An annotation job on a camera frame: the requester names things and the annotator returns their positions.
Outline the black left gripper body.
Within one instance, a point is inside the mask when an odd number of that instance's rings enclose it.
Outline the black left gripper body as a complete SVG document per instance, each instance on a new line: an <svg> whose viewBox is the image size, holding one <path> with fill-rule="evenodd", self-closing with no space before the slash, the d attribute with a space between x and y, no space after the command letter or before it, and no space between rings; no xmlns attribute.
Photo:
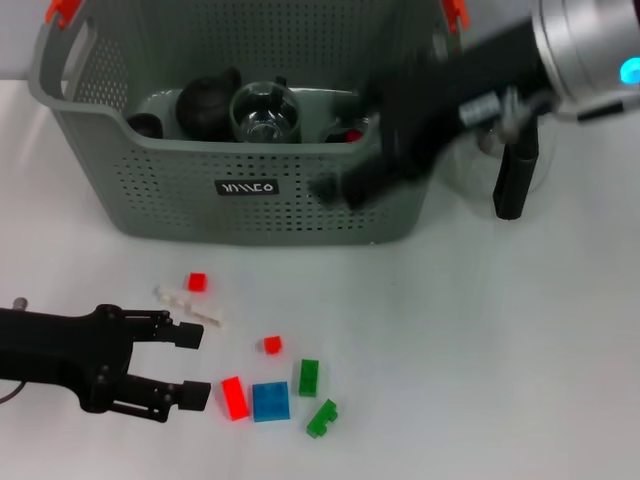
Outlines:
<svg viewBox="0 0 640 480"><path fill-rule="evenodd" d="M0 308L0 380L61 386L82 410L104 413L127 375L133 342L116 307L79 317Z"/></svg>

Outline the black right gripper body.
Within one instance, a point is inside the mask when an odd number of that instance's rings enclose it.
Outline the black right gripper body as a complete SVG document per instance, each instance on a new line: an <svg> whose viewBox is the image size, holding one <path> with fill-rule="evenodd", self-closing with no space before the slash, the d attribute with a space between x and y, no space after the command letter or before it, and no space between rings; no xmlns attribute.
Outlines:
<svg viewBox="0 0 640 480"><path fill-rule="evenodd" d="M362 103L379 115L381 152L368 176L425 176L459 137L496 121L521 125L549 103L551 85L534 36L522 21L436 63L415 56L370 77Z"/></svg>

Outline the glass teacup black sleeve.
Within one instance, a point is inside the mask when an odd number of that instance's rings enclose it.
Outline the glass teacup black sleeve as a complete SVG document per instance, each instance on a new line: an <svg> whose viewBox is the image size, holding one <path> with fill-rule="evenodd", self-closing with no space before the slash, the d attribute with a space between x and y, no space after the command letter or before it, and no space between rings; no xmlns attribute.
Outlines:
<svg viewBox="0 0 640 480"><path fill-rule="evenodd" d="M285 77L241 87L231 100L229 115L237 142L301 142L301 108Z"/></svg>
<svg viewBox="0 0 640 480"><path fill-rule="evenodd" d="M321 135L321 142L322 143L345 143L344 134L347 130L355 128L355 129L365 130L367 133L368 127L369 127L369 119L366 117L355 118L355 119L338 118Z"/></svg>

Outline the grey perforated storage bin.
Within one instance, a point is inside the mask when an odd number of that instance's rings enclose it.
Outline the grey perforated storage bin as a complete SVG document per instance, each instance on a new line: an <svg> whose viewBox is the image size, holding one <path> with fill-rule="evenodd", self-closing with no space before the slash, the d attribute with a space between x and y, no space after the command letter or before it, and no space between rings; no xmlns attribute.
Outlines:
<svg viewBox="0 0 640 480"><path fill-rule="evenodd" d="M139 237L230 245L384 243L416 224L426 190L410 185L356 211L323 207L313 178L341 172L379 143L321 135L333 108L372 72L460 45L440 0L82 0L64 30L44 24L29 76L112 222ZM176 119L180 91L230 67L243 84L285 77L301 142L198 142ZM151 113L164 137L127 118Z"/></svg>

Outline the bright red rectangular brick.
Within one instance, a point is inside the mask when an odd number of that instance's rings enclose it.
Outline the bright red rectangular brick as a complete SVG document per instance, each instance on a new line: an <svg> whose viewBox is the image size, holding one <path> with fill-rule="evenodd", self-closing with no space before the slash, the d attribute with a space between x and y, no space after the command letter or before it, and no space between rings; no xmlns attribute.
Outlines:
<svg viewBox="0 0 640 480"><path fill-rule="evenodd" d="M230 419L237 421L248 417L249 407L239 377L223 380L221 387Z"/></svg>

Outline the blue square brick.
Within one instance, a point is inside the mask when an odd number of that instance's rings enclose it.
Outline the blue square brick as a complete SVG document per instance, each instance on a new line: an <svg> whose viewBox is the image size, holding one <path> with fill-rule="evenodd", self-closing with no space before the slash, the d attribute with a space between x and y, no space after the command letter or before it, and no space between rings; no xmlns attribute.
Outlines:
<svg viewBox="0 0 640 480"><path fill-rule="evenodd" d="M286 381L254 384L251 393L255 422L290 419L289 390Z"/></svg>

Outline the green rectangular brick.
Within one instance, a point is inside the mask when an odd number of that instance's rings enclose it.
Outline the green rectangular brick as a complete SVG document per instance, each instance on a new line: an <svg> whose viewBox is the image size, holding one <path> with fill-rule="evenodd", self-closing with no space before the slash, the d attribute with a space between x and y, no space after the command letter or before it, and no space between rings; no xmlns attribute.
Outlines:
<svg viewBox="0 0 640 480"><path fill-rule="evenodd" d="M318 393L320 363L314 359L302 359L298 382L298 395L316 397Z"/></svg>

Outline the green L-shaped brick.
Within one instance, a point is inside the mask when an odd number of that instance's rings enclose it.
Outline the green L-shaped brick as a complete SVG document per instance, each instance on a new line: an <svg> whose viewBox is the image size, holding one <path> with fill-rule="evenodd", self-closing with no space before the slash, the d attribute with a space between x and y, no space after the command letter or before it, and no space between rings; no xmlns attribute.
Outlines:
<svg viewBox="0 0 640 480"><path fill-rule="evenodd" d="M327 399L307 424L306 433L311 438L322 437L326 434L328 425L337 418L337 405L331 399Z"/></svg>

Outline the black clay teapot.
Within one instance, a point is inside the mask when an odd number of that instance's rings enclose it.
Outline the black clay teapot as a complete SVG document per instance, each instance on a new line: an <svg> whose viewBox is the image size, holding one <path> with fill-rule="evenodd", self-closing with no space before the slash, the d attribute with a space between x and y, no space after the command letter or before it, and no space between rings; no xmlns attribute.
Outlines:
<svg viewBox="0 0 640 480"><path fill-rule="evenodd" d="M235 67L191 81L176 102L176 119L184 134L194 141L234 141L230 104L241 82Z"/></svg>

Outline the small black clay cup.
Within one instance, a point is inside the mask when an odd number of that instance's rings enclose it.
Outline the small black clay cup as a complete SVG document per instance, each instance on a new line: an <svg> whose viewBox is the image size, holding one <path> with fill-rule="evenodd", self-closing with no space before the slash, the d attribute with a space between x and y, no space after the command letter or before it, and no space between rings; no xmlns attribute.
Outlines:
<svg viewBox="0 0 640 480"><path fill-rule="evenodd" d="M127 118L127 124L137 134L152 138L162 139L164 131L161 120L151 113L138 113Z"/></svg>

